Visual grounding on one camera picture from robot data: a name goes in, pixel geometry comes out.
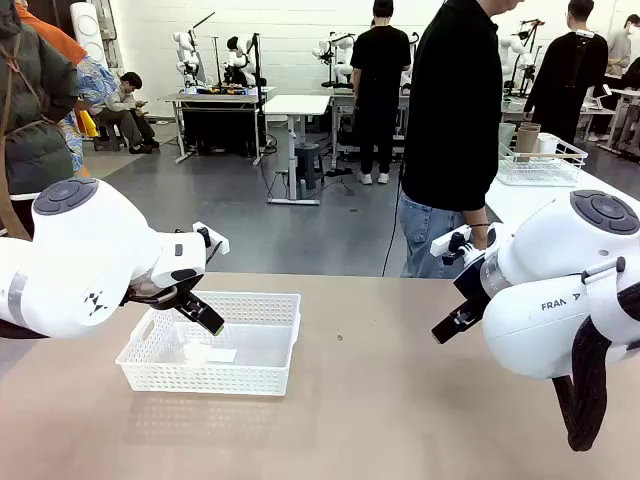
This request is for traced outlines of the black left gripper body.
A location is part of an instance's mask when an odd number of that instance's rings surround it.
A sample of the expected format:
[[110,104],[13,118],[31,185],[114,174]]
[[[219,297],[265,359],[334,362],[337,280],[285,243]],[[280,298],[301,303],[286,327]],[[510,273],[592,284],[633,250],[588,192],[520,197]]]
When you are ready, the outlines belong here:
[[192,291],[203,277],[203,274],[199,274],[153,293],[144,292],[142,287],[130,286],[120,306],[132,302],[147,305],[159,311],[175,309],[180,313],[199,313],[203,309],[202,302]]

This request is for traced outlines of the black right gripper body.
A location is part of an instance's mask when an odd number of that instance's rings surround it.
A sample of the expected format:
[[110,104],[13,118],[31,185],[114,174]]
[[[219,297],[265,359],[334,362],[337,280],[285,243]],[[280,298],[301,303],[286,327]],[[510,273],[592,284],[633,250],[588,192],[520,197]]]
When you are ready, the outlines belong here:
[[491,297],[482,285],[485,255],[481,254],[455,278],[453,284],[466,300],[489,301]]

